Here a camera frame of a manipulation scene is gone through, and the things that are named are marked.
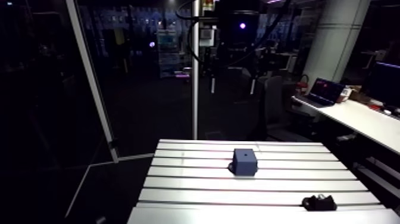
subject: red fire extinguisher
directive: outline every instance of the red fire extinguisher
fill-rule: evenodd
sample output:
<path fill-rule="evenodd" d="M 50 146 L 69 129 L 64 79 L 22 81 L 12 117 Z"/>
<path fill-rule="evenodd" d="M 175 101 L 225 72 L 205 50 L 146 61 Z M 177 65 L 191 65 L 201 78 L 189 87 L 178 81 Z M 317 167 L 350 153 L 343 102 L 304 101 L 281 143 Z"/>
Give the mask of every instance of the red fire extinguisher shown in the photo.
<path fill-rule="evenodd" d="M 300 81 L 296 83 L 296 93 L 299 95 L 305 95 L 308 89 L 308 80 L 310 78 L 306 75 L 303 74 L 300 78 Z"/>

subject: monitor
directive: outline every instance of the monitor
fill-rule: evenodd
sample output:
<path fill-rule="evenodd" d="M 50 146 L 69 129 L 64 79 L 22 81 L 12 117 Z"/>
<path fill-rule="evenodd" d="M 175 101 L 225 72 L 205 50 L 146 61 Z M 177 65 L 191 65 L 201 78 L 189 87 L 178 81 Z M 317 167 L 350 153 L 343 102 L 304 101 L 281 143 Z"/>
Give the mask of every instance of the monitor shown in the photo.
<path fill-rule="evenodd" d="M 377 62 L 361 92 L 386 105 L 400 107 L 400 66 Z"/>
<path fill-rule="evenodd" d="M 338 100 L 344 87 L 345 86 L 342 84 L 317 78 L 309 95 L 334 104 Z"/>

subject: wire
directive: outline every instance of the wire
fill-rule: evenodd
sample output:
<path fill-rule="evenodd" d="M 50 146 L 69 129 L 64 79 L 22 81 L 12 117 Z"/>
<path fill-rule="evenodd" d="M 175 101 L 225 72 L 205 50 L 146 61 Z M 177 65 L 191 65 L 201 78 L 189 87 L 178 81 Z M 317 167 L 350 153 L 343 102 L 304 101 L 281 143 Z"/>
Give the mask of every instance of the wire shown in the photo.
<path fill-rule="evenodd" d="M 193 56 L 193 58 L 195 58 L 198 62 L 199 62 L 199 64 L 205 64 L 205 62 L 204 61 L 202 61 L 196 54 L 195 54 L 195 52 L 193 51 L 193 49 L 192 49 L 192 46 L 190 45 L 190 34 L 192 34 L 192 30 L 193 30 L 193 27 L 195 27 L 195 25 L 196 25 L 196 23 L 198 23 L 199 22 L 199 20 L 196 20 L 196 21 L 194 21 L 190 26 L 189 26 L 189 30 L 187 31 L 187 39 L 186 39 L 186 41 L 187 41 L 187 49 L 189 50 L 189 52 L 190 52 L 190 54 Z"/>
<path fill-rule="evenodd" d="M 236 63 L 238 63 L 238 62 L 241 62 L 242 60 L 244 60 L 244 59 L 247 58 L 248 56 L 250 56 L 250 55 L 251 55 L 251 54 L 252 54 L 252 53 L 253 53 L 253 52 L 268 38 L 268 35 L 272 32 L 272 30 L 275 29 L 275 27 L 276 27 L 276 25 L 278 24 L 279 20 L 283 17 L 285 11 L 286 11 L 287 8 L 289 7 L 290 1 L 291 1 L 291 0 L 286 0 L 286 1 L 285 1 L 285 3 L 283 4 L 282 8 L 280 9 L 280 12 L 279 12 L 278 16 L 277 16 L 277 17 L 275 18 L 275 20 L 272 22 L 271 26 L 268 26 L 268 28 L 265 30 L 265 33 L 264 33 L 264 35 L 262 36 L 261 40 L 260 40 L 258 43 L 256 43 L 246 55 L 244 55 L 243 57 L 241 57 L 240 59 L 238 59 L 238 60 L 236 60 L 236 61 L 234 61 L 234 62 L 232 62 L 232 63 L 226 64 L 226 65 L 223 65 L 223 66 L 218 66 L 218 68 L 222 69 L 222 68 L 226 68 L 226 67 L 232 66 L 232 65 L 234 65 L 234 64 L 236 64 Z M 192 33 L 193 27 L 194 27 L 195 24 L 199 21 L 199 18 L 193 17 L 193 19 L 194 19 L 194 22 L 190 25 L 189 30 L 188 30 L 187 47 L 189 48 L 190 54 L 199 62 L 199 64 L 205 64 L 204 61 L 202 61 L 202 60 L 193 52 L 193 49 L 192 49 L 192 47 L 191 47 L 191 45 L 190 45 L 190 37 L 189 37 L 189 34 Z"/>
<path fill-rule="evenodd" d="M 194 1 L 195 0 L 188 0 L 187 2 L 185 2 L 181 6 L 179 6 L 179 8 L 175 11 L 176 17 L 180 18 L 181 20 L 196 20 L 198 17 L 184 17 L 182 15 L 179 15 L 179 13 L 178 13 L 183 7 L 189 5 L 190 3 L 194 2 Z"/>

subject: office chair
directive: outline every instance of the office chair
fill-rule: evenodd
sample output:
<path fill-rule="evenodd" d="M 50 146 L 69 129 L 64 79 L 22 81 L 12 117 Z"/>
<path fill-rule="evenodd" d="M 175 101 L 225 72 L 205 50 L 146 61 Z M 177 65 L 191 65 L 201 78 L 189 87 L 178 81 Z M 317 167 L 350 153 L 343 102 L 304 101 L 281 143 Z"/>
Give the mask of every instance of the office chair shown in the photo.
<path fill-rule="evenodd" d="M 275 76 L 265 81 L 264 91 L 260 99 L 259 119 L 256 128 L 249 135 L 248 140 L 274 139 L 286 142 L 312 142 L 312 140 L 288 130 L 291 125 L 288 113 L 297 116 L 310 117 L 306 114 L 288 111 L 283 104 L 283 79 Z"/>

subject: blue box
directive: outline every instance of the blue box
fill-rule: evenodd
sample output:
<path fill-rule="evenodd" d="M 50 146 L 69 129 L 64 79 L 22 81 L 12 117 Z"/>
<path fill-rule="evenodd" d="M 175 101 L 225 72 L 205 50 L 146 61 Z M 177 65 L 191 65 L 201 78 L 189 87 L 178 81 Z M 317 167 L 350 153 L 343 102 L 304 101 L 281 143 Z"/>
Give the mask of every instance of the blue box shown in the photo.
<path fill-rule="evenodd" d="M 252 149 L 235 148 L 230 171 L 238 176 L 254 176 L 257 172 L 257 158 Z"/>

